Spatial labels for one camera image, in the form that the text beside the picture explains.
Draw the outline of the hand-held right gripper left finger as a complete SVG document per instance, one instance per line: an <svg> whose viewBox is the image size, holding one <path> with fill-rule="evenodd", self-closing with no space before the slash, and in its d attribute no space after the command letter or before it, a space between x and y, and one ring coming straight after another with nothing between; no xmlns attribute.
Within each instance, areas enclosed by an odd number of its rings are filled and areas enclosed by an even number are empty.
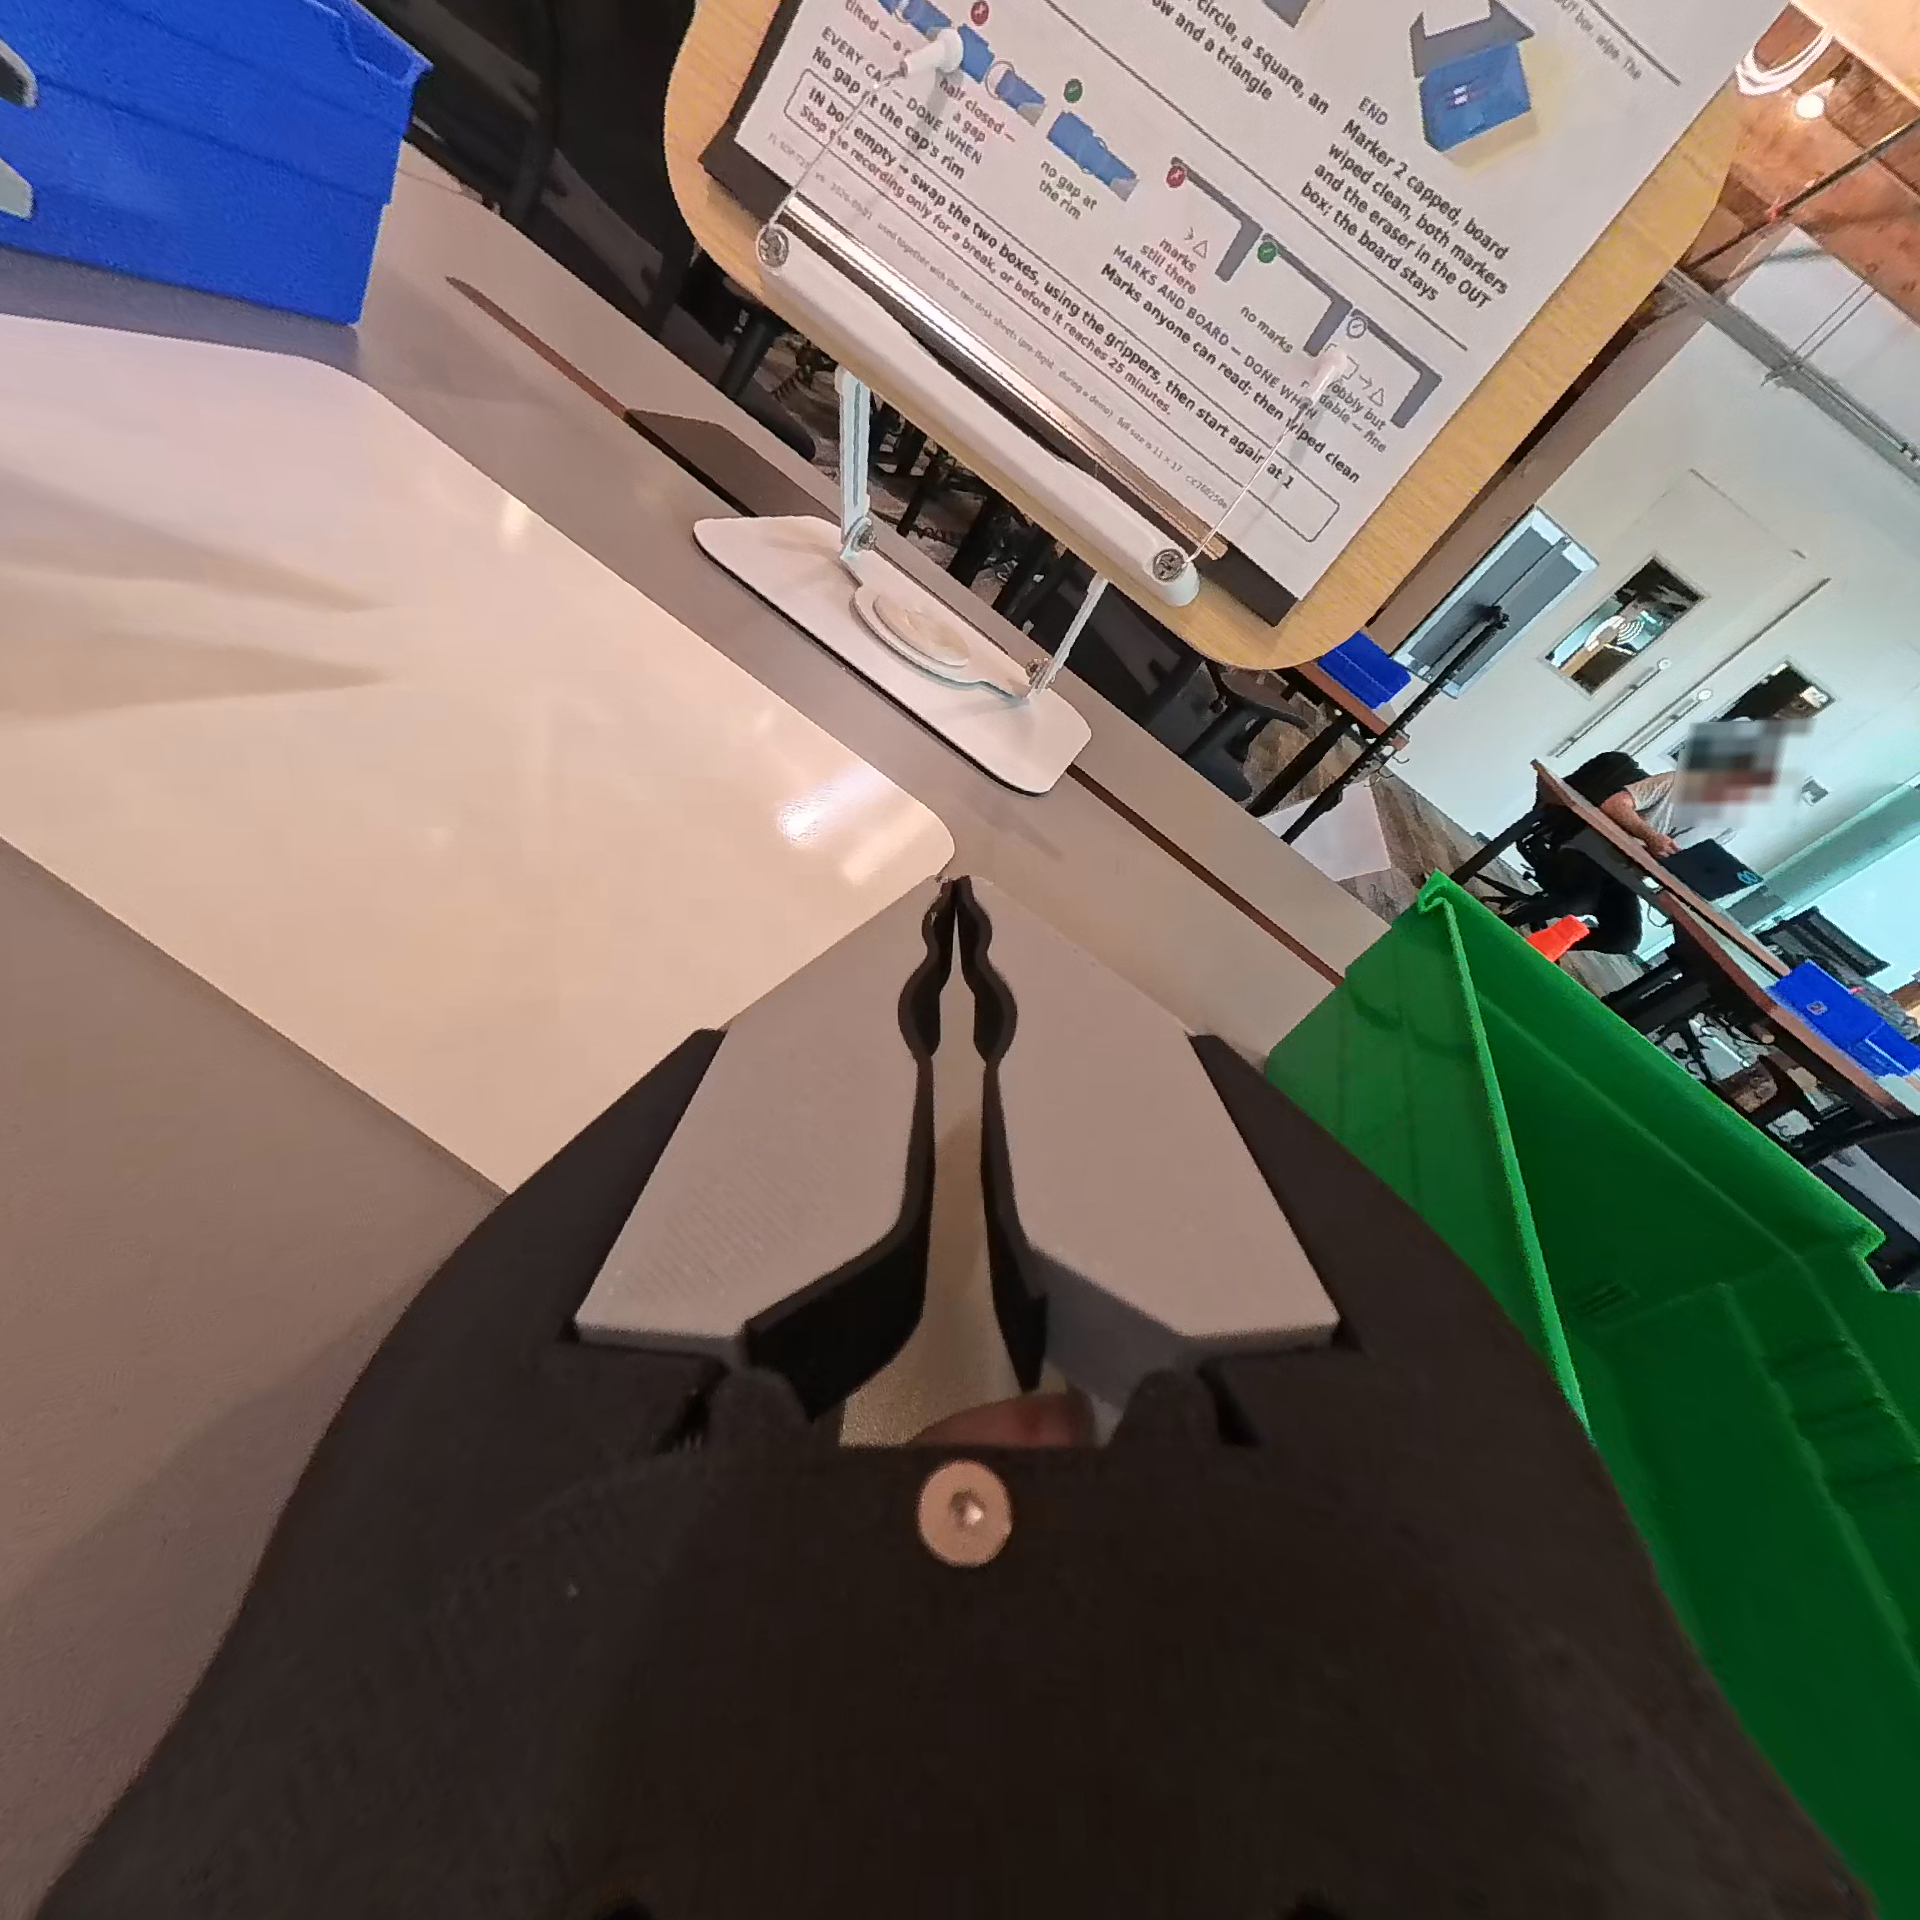
<svg viewBox="0 0 1920 1920"><path fill-rule="evenodd" d="M594 1276L581 1342L842 1409L916 1331L952 910L932 881L738 1014Z"/></svg>

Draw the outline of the blue plastic bin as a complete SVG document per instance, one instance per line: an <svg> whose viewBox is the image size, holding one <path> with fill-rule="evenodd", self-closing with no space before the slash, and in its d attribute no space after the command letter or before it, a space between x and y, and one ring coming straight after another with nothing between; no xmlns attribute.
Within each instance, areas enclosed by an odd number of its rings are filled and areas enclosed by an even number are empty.
<svg viewBox="0 0 1920 1920"><path fill-rule="evenodd" d="M429 61L355 3L4 3L38 105L4 249L332 325L362 321Z"/></svg>

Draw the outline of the white whiteboard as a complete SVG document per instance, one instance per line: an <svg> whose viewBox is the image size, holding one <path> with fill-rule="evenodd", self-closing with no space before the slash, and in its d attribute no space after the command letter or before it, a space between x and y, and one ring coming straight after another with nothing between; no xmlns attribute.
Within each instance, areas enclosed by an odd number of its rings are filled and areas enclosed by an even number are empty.
<svg viewBox="0 0 1920 1920"><path fill-rule="evenodd" d="M496 1188L952 858L356 377L3 334L4 841Z"/></svg>

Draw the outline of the printed instruction sheet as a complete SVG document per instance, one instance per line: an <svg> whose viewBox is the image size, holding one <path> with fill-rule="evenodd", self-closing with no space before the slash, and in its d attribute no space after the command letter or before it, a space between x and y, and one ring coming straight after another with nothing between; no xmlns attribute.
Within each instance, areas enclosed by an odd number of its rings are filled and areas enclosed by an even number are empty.
<svg viewBox="0 0 1920 1920"><path fill-rule="evenodd" d="M1303 598L1765 5L783 5L712 162Z"/></svg>

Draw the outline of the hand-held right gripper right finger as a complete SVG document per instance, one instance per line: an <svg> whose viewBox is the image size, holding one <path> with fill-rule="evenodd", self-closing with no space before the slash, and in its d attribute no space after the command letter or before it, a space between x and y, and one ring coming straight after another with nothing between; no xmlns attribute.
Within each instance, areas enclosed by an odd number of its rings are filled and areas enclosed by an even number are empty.
<svg viewBox="0 0 1920 1920"><path fill-rule="evenodd" d="M951 889L974 995L991 1306L1022 1388L1330 1345L1340 1315L1189 1026L987 881Z"/></svg>

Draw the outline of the green plastic bin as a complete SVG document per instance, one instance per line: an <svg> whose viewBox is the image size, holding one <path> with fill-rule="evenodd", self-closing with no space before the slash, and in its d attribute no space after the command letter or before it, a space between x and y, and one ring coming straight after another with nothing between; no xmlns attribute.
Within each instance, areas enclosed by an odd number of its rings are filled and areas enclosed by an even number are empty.
<svg viewBox="0 0 1920 1920"><path fill-rule="evenodd" d="M1447 875L1266 1077L1546 1361L1744 1730L1917 1915L1917 1306L1882 1230Z"/></svg>

